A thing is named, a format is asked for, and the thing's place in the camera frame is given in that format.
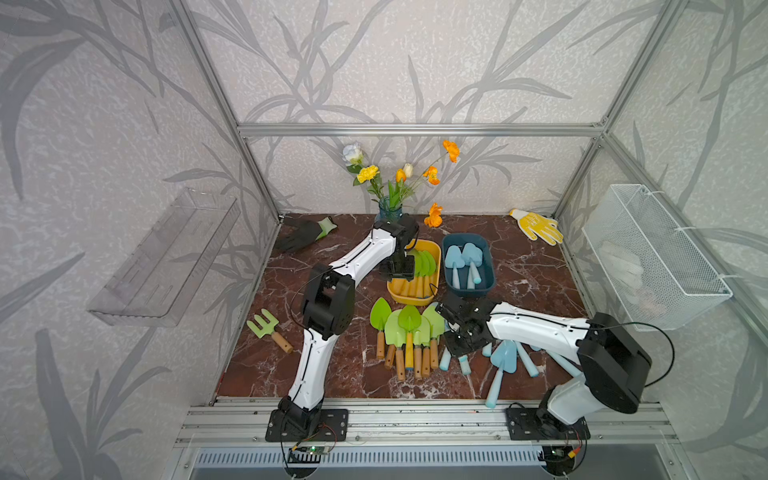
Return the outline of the light green square shovel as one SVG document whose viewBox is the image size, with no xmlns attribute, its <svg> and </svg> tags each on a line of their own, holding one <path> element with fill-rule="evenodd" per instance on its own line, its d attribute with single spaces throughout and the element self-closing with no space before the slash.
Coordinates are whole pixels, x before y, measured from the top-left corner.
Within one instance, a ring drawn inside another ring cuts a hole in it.
<svg viewBox="0 0 768 480">
<path fill-rule="evenodd" d="M 394 310 L 386 320 L 384 327 L 385 343 L 387 351 L 385 355 L 385 367 L 396 369 L 397 379 L 405 381 L 405 360 L 403 347 L 406 343 L 406 331 L 399 324 L 402 310 Z"/>
</svg>

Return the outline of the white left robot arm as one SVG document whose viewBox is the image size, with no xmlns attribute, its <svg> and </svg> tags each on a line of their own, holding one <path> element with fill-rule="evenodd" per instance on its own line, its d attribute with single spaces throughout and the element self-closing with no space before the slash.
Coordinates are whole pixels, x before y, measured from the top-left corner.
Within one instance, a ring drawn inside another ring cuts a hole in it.
<svg viewBox="0 0 768 480">
<path fill-rule="evenodd" d="M 415 260 L 408 248 L 418 232 L 416 220 L 408 214 L 394 222 L 378 220 L 346 255 L 313 268 L 301 302 L 301 359 L 294 383 L 280 401 L 280 410 L 309 414 L 321 409 L 335 344 L 354 317 L 357 286 L 375 269 L 387 279 L 412 280 Z"/>
</svg>

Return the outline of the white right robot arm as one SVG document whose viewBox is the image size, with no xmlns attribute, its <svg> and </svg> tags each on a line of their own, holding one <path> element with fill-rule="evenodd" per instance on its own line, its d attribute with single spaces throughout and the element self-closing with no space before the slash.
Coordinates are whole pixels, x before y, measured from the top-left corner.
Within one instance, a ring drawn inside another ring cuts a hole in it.
<svg viewBox="0 0 768 480">
<path fill-rule="evenodd" d="M 557 354 L 581 373 L 550 389 L 536 412 L 540 425 L 559 429 L 603 408 L 637 412 L 652 366 L 648 353 L 612 316 L 565 318 L 533 312 L 490 298 L 462 299 L 452 293 L 437 303 L 448 323 L 446 346 L 463 356 L 498 341 L 518 341 Z"/>
</svg>

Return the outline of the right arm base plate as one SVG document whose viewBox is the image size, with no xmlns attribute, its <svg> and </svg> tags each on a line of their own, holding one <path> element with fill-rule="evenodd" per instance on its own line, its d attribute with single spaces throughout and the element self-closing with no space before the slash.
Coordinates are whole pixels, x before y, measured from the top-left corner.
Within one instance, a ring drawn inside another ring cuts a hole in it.
<svg viewBox="0 0 768 480">
<path fill-rule="evenodd" d="M 543 409 L 524 407 L 519 402 L 513 402 L 504 413 L 511 440 L 579 443 L 591 438 L 584 418 L 572 425 L 566 425 Z"/>
</svg>

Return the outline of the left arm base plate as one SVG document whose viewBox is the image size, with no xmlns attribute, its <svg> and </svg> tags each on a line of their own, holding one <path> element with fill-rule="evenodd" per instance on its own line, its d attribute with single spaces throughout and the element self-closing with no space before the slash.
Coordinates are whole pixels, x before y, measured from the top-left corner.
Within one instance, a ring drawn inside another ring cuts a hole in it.
<svg viewBox="0 0 768 480">
<path fill-rule="evenodd" d="M 284 412 L 280 409 L 271 412 L 265 441 L 269 443 L 287 443 L 299 441 L 344 441 L 349 426 L 347 409 L 321 409 L 297 412 Z"/>
</svg>

